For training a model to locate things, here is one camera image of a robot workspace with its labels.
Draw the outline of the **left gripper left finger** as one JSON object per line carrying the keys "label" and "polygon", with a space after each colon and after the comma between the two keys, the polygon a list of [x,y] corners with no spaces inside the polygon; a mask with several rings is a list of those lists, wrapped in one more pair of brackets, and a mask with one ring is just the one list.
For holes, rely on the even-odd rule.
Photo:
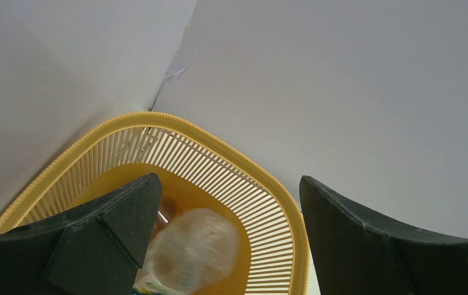
{"label": "left gripper left finger", "polygon": [[0,294],[131,294],[161,197],[150,173],[0,234]]}

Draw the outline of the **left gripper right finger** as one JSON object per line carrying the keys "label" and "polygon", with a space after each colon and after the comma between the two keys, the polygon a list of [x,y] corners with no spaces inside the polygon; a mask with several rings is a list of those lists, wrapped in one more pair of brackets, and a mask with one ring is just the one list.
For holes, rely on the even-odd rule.
{"label": "left gripper right finger", "polygon": [[322,294],[468,294],[468,238],[390,218],[311,176],[299,197]]}

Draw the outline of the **blue white label crushed bottle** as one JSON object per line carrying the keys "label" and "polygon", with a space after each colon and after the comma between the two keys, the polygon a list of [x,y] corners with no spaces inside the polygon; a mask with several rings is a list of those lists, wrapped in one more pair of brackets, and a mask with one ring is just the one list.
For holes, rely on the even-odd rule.
{"label": "blue white label crushed bottle", "polygon": [[192,294],[227,277],[239,253],[239,233],[207,208],[173,219],[150,241],[135,294]]}

